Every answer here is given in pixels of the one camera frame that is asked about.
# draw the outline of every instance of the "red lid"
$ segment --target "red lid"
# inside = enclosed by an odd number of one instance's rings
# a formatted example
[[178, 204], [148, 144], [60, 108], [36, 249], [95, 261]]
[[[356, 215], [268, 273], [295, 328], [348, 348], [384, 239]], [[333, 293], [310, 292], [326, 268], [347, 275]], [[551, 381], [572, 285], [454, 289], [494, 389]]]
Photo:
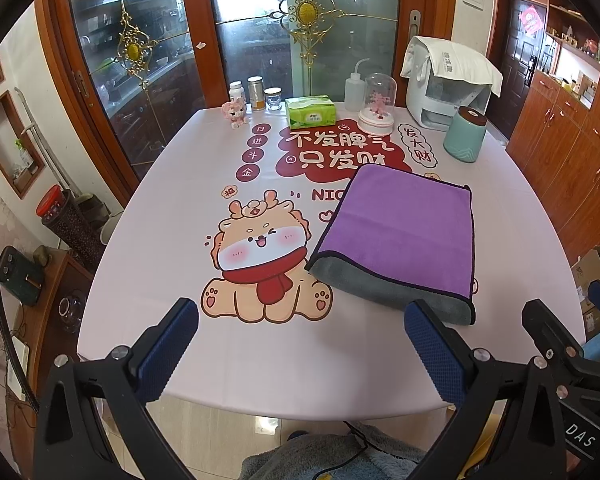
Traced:
[[36, 208], [36, 215], [43, 217], [47, 211], [51, 208], [53, 204], [56, 202], [63, 204], [64, 196], [62, 195], [62, 189], [58, 184], [52, 186], [49, 191], [46, 192], [46, 195], [42, 197], [42, 200], [38, 204]]

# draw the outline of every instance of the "red scarf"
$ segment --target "red scarf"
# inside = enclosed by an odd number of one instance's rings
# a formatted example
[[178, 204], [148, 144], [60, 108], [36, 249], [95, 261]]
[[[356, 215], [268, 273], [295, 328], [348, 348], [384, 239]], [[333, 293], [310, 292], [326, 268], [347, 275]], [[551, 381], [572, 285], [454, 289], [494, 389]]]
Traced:
[[237, 285], [257, 283], [256, 294], [263, 305], [273, 305], [285, 297], [294, 286], [285, 272], [289, 272], [306, 256], [306, 247], [300, 247], [272, 262], [245, 269], [224, 270], [222, 277]]

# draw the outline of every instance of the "yellow oval medallion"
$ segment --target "yellow oval medallion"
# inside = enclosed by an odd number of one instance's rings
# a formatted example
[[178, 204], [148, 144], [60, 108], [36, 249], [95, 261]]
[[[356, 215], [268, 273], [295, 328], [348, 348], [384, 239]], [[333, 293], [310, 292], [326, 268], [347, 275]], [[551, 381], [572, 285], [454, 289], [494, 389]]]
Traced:
[[298, 7], [298, 21], [305, 27], [315, 23], [318, 18], [318, 9], [315, 8], [314, 4], [309, 2], [303, 2]]
[[126, 48], [126, 56], [132, 61], [138, 61], [140, 59], [140, 47], [135, 43], [130, 43]]

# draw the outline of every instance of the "teal canister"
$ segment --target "teal canister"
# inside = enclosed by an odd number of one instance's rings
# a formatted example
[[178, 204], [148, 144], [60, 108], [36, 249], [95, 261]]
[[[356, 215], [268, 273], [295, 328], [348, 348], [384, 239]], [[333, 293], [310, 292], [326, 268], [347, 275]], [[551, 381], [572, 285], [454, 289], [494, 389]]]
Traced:
[[443, 146], [458, 160], [475, 162], [486, 132], [487, 118], [473, 108], [461, 106], [451, 121]]

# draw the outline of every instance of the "purple towel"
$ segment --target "purple towel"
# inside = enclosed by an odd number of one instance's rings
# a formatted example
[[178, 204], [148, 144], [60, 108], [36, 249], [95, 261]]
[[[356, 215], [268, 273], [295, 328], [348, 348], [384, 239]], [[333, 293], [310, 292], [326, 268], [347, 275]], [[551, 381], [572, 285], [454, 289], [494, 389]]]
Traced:
[[365, 164], [306, 268], [376, 303], [404, 308], [424, 299], [441, 320], [473, 324], [471, 190]]

